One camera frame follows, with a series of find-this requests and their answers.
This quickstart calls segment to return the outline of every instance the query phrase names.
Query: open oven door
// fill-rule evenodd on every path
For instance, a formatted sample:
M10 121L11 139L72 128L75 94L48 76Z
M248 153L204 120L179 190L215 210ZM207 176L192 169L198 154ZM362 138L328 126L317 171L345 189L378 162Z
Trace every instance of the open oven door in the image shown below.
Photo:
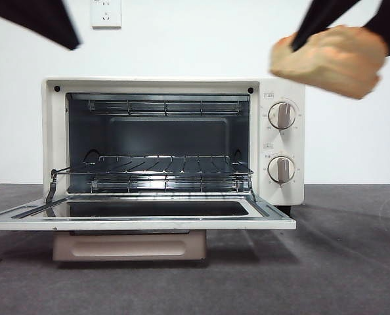
M0 212L0 230L295 229L295 221L251 194L44 199Z

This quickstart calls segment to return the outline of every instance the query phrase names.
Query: control panel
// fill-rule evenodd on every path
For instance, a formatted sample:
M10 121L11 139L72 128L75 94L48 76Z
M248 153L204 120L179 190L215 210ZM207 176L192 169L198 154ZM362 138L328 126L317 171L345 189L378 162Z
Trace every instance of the control panel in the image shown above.
M274 205L303 203L305 86L264 80L260 93L259 195Z

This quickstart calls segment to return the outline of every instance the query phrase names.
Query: gray floor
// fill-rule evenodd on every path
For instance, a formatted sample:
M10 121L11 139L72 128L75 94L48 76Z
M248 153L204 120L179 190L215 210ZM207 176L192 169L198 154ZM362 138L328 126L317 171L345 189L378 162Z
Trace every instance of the gray floor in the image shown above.
M0 232L0 314L390 314L390 186L307 186L294 231L210 231L206 262L51 260ZM40 186L0 185L0 210Z

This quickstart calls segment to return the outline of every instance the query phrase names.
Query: white wall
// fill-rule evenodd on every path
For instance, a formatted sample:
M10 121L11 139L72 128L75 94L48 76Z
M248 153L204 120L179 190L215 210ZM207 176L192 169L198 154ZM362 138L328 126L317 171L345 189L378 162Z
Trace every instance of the white wall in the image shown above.
M271 45L308 0L123 0L121 30L92 30L89 0L68 1L83 40L67 51L0 19L0 182L42 183L41 81L52 75L266 75ZM361 25L379 0L341 22ZM361 101L307 89L307 183L390 183L390 58Z

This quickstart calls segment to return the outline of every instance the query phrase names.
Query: temperature knob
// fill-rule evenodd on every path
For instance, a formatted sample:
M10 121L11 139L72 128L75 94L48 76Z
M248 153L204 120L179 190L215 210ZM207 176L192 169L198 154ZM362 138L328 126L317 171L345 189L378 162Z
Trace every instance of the temperature knob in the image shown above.
M289 102L278 102L271 106L268 119L272 126L277 129L287 129L293 125L295 110Z
M275 157L268 164L268 174L279 184L289 182L294 177L294 163L285 156Z

